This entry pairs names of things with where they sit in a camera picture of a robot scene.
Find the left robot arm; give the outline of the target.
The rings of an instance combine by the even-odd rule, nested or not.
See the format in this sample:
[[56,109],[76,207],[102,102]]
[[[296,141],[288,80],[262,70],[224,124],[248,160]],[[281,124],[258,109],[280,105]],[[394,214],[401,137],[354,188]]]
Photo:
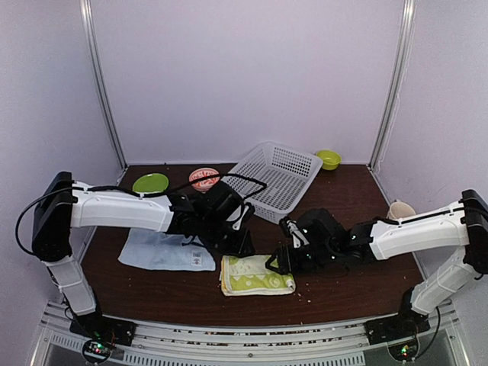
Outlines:
[[181,187],[136,193],[118,186],[91,186],[73,180],[71,172],[60,172],[43,196],[19,214],[16,227],[34,210],[30,247],[20,244],[19,248],[48,268],[82,334],[99,342],[120,340],[131,336],[135,325],[103,316],[95,292],[73,257],[71,230],[96,226],[152,230],[195,237],[204,248],[222,255],[254,255],[251,233],[242,227],[255,212],[248,202],[251,196],[237,193],[225,177],[215,174],[216,183],[206,193],[188,196]]

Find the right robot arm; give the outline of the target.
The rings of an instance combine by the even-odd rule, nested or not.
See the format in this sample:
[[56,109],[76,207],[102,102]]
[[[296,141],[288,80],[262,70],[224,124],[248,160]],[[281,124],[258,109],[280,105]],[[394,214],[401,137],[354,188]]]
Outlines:
[[280,275],[331,264],[347,268],[424,249],[456,249],[433,275],[403,294],[397,315],[366,322],[371,343],[429,330],[428,316],[441,302],[487,274],[487,203],[472,189],[447,207],[404,219],[376,217],[349,230],[324,208],[297,220],[285,217],[280,226],[292,243],[278,247],[265,263]]

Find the green crocodile pattern towel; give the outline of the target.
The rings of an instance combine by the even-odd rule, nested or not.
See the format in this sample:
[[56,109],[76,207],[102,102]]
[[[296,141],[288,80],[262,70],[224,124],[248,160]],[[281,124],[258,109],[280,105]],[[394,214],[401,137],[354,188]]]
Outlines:
[[265,267],[270,255],[237,258],[225,255],[220,262],[220,288],[226,297],[281,296],[292,294],[291,274],[277,274]]

